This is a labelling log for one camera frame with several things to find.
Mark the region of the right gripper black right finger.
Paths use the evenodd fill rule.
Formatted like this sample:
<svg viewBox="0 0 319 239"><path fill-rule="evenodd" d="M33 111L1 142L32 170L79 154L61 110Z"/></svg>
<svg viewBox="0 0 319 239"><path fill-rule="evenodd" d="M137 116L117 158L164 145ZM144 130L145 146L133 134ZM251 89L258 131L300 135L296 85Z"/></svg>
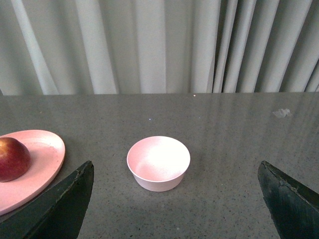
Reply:
<svg viewBox="0 0 319 239"><path fill-rule="evenodd" d="M319 194L267 161L258 168L264 201L282 239L319 237Z"/></svg>

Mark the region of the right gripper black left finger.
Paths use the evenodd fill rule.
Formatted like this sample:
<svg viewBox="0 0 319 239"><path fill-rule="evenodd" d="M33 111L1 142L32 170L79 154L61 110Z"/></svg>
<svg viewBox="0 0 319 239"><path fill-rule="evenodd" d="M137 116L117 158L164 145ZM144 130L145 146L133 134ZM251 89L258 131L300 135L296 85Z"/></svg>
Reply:
<svg viewBox="0 0 319 239"><path fill-rule="evenodd" d="M88 209L94 165L83 163L0 224L2 239L75 239Z"/></svg>

